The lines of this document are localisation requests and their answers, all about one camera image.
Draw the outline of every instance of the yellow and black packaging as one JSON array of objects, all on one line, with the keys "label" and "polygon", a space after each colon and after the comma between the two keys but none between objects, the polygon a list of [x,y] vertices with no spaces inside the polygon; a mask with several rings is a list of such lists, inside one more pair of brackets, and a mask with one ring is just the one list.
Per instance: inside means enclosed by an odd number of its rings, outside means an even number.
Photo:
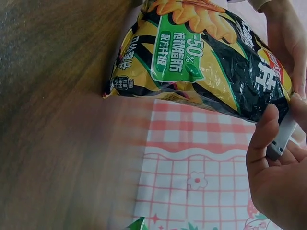
[{"label": "yellow and black packaging", "polygon": [[146,1],[104,97],[152,97],[257,122],[288,111],[291,79],[248,24],[208,0]]}]

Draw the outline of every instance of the fingernail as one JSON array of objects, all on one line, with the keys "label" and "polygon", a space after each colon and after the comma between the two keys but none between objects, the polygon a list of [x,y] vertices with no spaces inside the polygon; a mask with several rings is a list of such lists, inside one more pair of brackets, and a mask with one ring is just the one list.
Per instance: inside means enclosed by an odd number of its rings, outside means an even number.
[{"label": "fingernail", "polygon": [[305,96],[305,86],[300,86],[299,87],[299,93],[305,98],[306,96]]},{"label": "fingernail", "polygon": [[298,93],[293,93],[293,95],[292,95],[293,97],[296,97],[297,99],[299,99],[299,100],[302,100],[302,97],[298,94]]}]

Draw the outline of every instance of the wood grain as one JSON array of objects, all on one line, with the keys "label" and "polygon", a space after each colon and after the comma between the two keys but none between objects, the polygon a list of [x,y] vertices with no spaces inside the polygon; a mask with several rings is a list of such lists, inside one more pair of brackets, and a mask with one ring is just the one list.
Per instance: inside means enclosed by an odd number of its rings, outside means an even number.
[{"label": "wood grain", "polygon": [[152,101],[102,100],[135,2],[0,2],[0,229],[131,222]]}]

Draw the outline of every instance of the sleeve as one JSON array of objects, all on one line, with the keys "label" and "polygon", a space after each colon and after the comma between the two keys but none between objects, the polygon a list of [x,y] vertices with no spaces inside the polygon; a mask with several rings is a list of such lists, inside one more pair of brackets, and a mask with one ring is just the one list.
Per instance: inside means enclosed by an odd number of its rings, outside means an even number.
[{"label": "sleeve", "polygon": [[258,11],[259,12],[259,8],[263,5],[263,4],[265,4],[265,3],[267,3],[267,2],[269,2],[269,1],[272,1],[272,0],[248,0],[248,2],[254,7],[254,9],[256,10],[256,11]]}]

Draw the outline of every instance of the red and white checkered pattern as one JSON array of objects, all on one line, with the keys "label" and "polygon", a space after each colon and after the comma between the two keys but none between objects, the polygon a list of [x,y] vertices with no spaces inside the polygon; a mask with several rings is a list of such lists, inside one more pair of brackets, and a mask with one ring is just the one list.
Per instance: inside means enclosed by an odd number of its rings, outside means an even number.
[{"label": "red and white checkered pattern", "polygon": [[195,147],[220,154],[231,149],[245,150],[254,130],[253,123],[242,119],[156,100],[147,146],[169,152]]},{"label": "red and white checkered pattern", "polygon": [[135,218],[146,217],[149,230],[189,229],[189,223],[198,230],[253,230],[260,224],[277,230],[248,210],[245,154],[254,128],[217,112],[156,100]]}]

